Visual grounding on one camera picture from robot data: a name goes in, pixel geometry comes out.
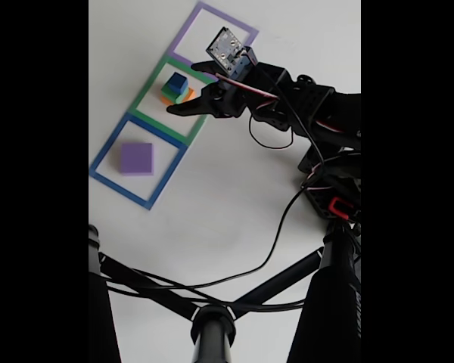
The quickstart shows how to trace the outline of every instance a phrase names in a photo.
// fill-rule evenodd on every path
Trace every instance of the green cube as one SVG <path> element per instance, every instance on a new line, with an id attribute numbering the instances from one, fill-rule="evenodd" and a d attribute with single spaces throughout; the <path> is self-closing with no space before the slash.
<path id="1" fill-rule="evenodd" d="M 188 94 L 188 87 L 185 88 L 183 93 L 178 95 L 174 91 L 172 91 L 172 89 L 168 86 L 168 83 L 165 83 L 165 85 L 161 88 L 161 94 L 172 101 L 174 104 L 181 104 Z"/>

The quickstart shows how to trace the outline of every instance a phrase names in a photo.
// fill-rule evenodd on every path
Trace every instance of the blue cube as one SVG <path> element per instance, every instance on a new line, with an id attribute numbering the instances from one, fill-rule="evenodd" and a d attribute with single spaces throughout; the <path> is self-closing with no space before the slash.
<path id="1" fill-rule="evenodd" d="M 174 74 L 169 78 L 166 83 L 172 91 L 177 95 L 181 95 L 188 87 L 187 77 L 182 76 L 181 74 L 174 72 Z"/>

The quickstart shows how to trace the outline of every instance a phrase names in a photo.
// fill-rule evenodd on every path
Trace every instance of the blue square outline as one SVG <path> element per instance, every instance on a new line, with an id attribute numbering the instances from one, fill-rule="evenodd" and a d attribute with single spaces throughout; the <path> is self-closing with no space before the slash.
<path id="1" fill-rule="evenodd" d="M 106 178 L 105 176 L 99 174 L 96 169 L 98 168 L 101 161 L 106 156 L 113 143 L 116 141 L 118 135 L 123 130 L 125 124 L 127 122 L 134 123 L 135 125 L 141 127 L 145 131 L 150 132 L 151 134 L 162 138 L 164 141 L 168 142 L 169 144 L 177 147 L 179 152 L 173 158 L 172 163 L 169 165 L 168 169 L 163 174 L 160 182 L 158 183 L 157 187 L 153 190 L 153 193 L 150 196 L 149 200 L 144 200 L 138 197 L 136 194 L 132 193 L 131 191 L 126 190 L 125 188 L 121 187 L 120 185 L 116 184 L 114 181 Z M 144 208 L 150 210 L 154 203 L 157 201 L 157 198 L 160 196 L 162 190 L 165 188 L 166 183 L 169 181 L 170 177 L 172 176 L 173 172 L 175 171 L 176 167 L 179 165 L 180 161 L 182 160 L 185 152 L 187 151 L 188 147 L 184 145 L 182 142 L 176 140 L 175 138 L 171 137 L 170 135 L 166 134 L 163 131 L 153 127 L 152 125 L 142 121 L 138 117 L 132 115 L 131 113 L 126 112 L 123 118 L 120 120 L 116 128 L 111 133 L 110 137 L 106 140 L 106 143 L 103 145 L 101 150 L 99 151 L 96 158 L 92 161 L 91 166 L 89 167 L 89 175 L 96 179 L 97 181 L 103 183 L 104 185 L 108 186 L 109 188 L 117 191 L 118 193 L 122 194 L 124 197 L 132 200 L 133 202 L 143 206 Z"/>

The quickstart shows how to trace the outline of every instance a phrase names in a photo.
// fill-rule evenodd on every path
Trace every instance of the green square outline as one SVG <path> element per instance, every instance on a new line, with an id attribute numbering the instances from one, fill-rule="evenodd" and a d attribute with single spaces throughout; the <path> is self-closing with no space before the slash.
<path id="1" fill-rule="evenodd" d="M 192 70 L 190 68 L 190 66 L 165 54 L 164 56 L 162 56 L 162 58 L 160 59 L 160 61 L 157 64 L 157 66 L 154 68 L 153 73 L 150 75 L 150 77 L 148 78 L 148 81 L 146 81 L 145 85 L 143 86 L 141 91 L 138 93 L 138 96 L 136 96 L 135 100 L 133 101 L 133 103 L 131 104 L 131 106 L 129 107 L 127 112 L 135 115 L 141 121 L 145 121 L 146 123 L 149 123 L 153 127 L 156 127 L 157 129 L 159 129 L 160 131 L 165 132 L 166 134 L 170 135 L 172 138 L 175 138 L 176 140 L 180 141 L 181 143 L 183 143 L 187 146 L 190 146 L 190 144 L 193 142 L 193 140 L 197 136 L 197 133 L 201 130 L 202 126 L 204 125 L 207 115 L 200 116 L 198 118 L 197 122 L 194 124 L 194 127 L 191 129 L 190 133 L 185 137 L 184 135 L 179 134 L 177 131 L 171 129 L 170 127 L 165 126 L 164 124 L 156 121 L 155 119 L 153 119 L 153 118 L 149 117 L 148 115 L 145 115 L 144 113 L 137 110 L 139 103 L 141 102 L 143 97 L 146 95 L 146 93 L 149 91 L 149 89 L 153 85 L 155 79 L 158 77 L 158 75 L 160 74 L 163 67 L 165 67 L 165 64 L 170 64 L 171 66 L 174 66 L 175 68 L 178 68 L 179 70 L 182 70 L 183 72 L 198 79 L 199 81 L 202 81 L 206 85 L 209 85 L 210 83 L 215 82 L 213 79 L 205 76 L 203 73 L 195 72 L 194 70 Z"/>

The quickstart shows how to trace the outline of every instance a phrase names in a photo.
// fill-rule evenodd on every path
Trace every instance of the black cable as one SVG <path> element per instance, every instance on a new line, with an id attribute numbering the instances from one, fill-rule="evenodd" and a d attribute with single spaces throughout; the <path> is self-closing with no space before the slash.
<path id="1" fill-rule="evenodd" d="M 297 114 L 296 110 L 291 106 L 291 104 L 289 103 L 289 100 L 286 97 L 286 95 L 284 94 L 284 92 L 278 87 L 278 85 L 276 85 L 276 83 L 272 80 L 272 78 L 269 76 L 269 74 L 267 74 L 261 67 L 258 67 L 257 64 L 252 61 L 252 59 L 250 58 L 250 56 L 248 54 L 246 54 L 246 55 L 249 57 L 250 62 L 253 64 L 253 66 L 256 67 L 256 69 L 259 70 L 272 83 L 272 85 L 274 86 L 275 90 L 278 92 L 278 96 L 280 97 L 280 99 L 283 102 L 286 103 L 286 106 L 288 106 L 289 111 L 292 112 L 293 116 L 296 118 L 296 120 L 300 124 L 301 128 L 306 133 L 306 136 L 308 137 L 309 141 L 311 141 L 311 145 L 315 149 L 315 152 L 316 152 L 316 154 L 318 155 L 318 158 L 319 158 L 319 162 L 321 163 L 321 168 L 320 169 L 322 169 L 323 166 L 325 165 L 325 159 L 323 159 L 321 151 L 319 150 L 318 145 L 316 145 L 313 137 L 308 132 L 308 130 L 306 130 L 306 127 L 304 127 L 304 124 L 301 121 L 301 118 Z"/>
<path id="2" fill-rule="evenodd" d="M 139 297 L 142 299 L 150 299 L 151 296 L 144 295 L 141 293 L 131 293 L 129 291 L 124 291 L 121 289 L 116 289 L 114 287 L 108 286 L 107 289 L 109 291 L 113 291 L 115 293 L 119 293 L 121 295 L 132 296 L 132 297 Z M 242 310 L 249 310 L 251 312 L 283 312 L 287 310 L 295 310 L 303 308 L 304 299 L 298 300 L 296 302 L 290 302 L 287 304 L 274 304 L 274 305 L 254 305 L 254 304 L 245 304 L 242 302 L 231 302 L 231 301 L 221 301 L 221 300 L 210 300 L 210 299 L 195 299 L 189 297 L 183 297 L 183 299 L 190 301 L 192 303 L 211 303 L 211 304 L 219 304 L 224 306 L 230 306 L 236 309 Z"/>
<path id="3" fill-rule="evenodd" d="M 216 281 L 212 281 L 212 282 L 207 282 L 205 284 L 197 284 L 197 285 L 182 285 L 181 287 L 180 286 L 177 286 L 177 285 L 180 285 L 180 284 L 177 284 L 177 283 L 173 283 L 172 286 L 147 286 L 145 287 L 145 289 L 152 289 L 152 290 L 183 290 L 185 289 L 186 287 L 188 289 L 203 289 L 205 287 L 210 287 L 210 286 L 214 286 L 214 285 L 218 285 L 218 284 L 221 284 L 223 282 L 226 282 L 226 281 L 231 281 L 231 280 L 234 280 L 236 278 L 241 278 L 241 277 L 244 277 L 244 276 L 248 276 L 250 274 L 253 274 L 254 272 L 257 272 L 259 271 L 261 268 L 263 268 L 265 265 L 267 265 L 267 262 L 269 262 L 269 260 L 271 259 L 272 257 L 272 254 L 274 253 L 274 249 L 276 247 L 276 245 L 278 244 L 278 239 L 279 239 L 279 235 L 281 233 L 281 229 L 282 229 L 282 225 L 284 224 L 284 221 L 285 221 L 285 218 L 286 218 L 286 215 L 288 214 L 289 212 L 289 209 L 293 206 L 294 202 L 296 201 L 296 199 L 306 190 L 306 188 L 308 187 L 308 184 L 305 184 L 301 189 L 300 191 L 298 191 L 296 193 L 296 195 L 294 195 L 293 199 L 291 199 L 291 201 L 289 202 L 289 204 L 286 206 L 286 209 L 285 211 L 282 213 L 282 217 L 281 217 L 281 221 L 279 222 L 279 226 L 278 226 L 278 231 L 276 232 L 276 235 L 275 235 L 275 239 L 274 239 L 274 243 L 272 244 L 272 247 L 271 247 L 271 250 L 269 251 L 269 254 L 267 255 L 266 259 L 264 260 L 264 262 L 259 265 L 258 267 L 256 268 L 253 268 L 252 270 L 249 270 L 249 271 L 246 271 L 246 272 L 242 272 L 240 274 L 236 274 L 236 275 L 232 275 L 232 276 L 229 276 L 227 278 L 221 278 L 220 280 L 216 280 Z M 160 276 L 156 276 L 156 275 L 153 275 L 153 274 L 150 274 L 149 272 L 144 272 L 142 270 L 138 270 L 136 268 L 134 268 L 134 270 L 144 276 L 148 276 L 149 278 L 156 278 L 158 280 L 162 280 L 162 281 L 165 281 L 165 282 L 168 282 L 165 278 L 161 278 Z"/>
<path id="4" fill-rule="evenodd" d="M 288 147 L 290 147 L 293 142 L 294 142 L 294 131 L 293 129 L 291 128 L 291 142 L 289 144 L 287 144 L 286 146 L 281 146 L 281 147 L 273 147 L 273 146 L 267 146 L 267 145 L 264 145 L 263 143 L 261 143 L 259 140 L 256 139 L 256 137 L 253 135 L 252 133 L 252 113 L 250 114 L 250 117 L 249 117 L 249 133 L 250 133 L 250 136 L 254 139 L 254 141 L 259 144 L 260 146 L 262 147 L 265 147 L 266 149 L 271 149 L 271 150 L 282 150 L 282 149 L 287 149 Z"/>
<path id="5" fill-rule="evenodd" d="M 157 280 L 160 280 L 160 281 L 164 281 L 164 282 L 167 282 L 168 284 L 171 284 L 172 286 L 168 286 L 169 290 L 171 290 L 172 288 L 176 288 L 176 289 L 182 289 L 182 290 L 187 290 L 187 291 L 190 291 L 191 293 L 194 293 L 198 296 L 202 296 L 206 299 L 210 299 L 212 301 L 217 301 L 219 302 L 220 300 L 216 299 L 215 297 L 212 297 L 210 295 L 207 295 L 206 293 L 202 293 L 201 291 L 196 291 L 195 289 L 191 288 L 191 287 L 188 287 L 188 286 L 185 286 L 184 284 L 180 284 L 179 282 L 176 282 L 176 281 L 172 281 L 172 280 L 169 280 L 167 278 L 162 278 L 161 276 L 156 276 L 156 275 L 153 275 L 153 274 L 148 274 L 150 276 L 150 278 L 156 278 Z M 101 276 L 105 281 L 107 282 L 111 282 L 112 284 L 119 284 L 119 285 L 124 285 L 124 286 L 127 286 L 127 287 L 137 287 L 137 288 L 141 288 L 141 289 L 154 289 L 155 287 L 160 287 L 160 286 L 151 286 L 151 285 L 148 285 L 146 283 L 139 283 L 139 282 L 125 282 L 125 281 L 119 281 L 119 280 L 116 280 L 116 279 L 113 279 L 113 278 L 106 278 L 105 276 Z"/>

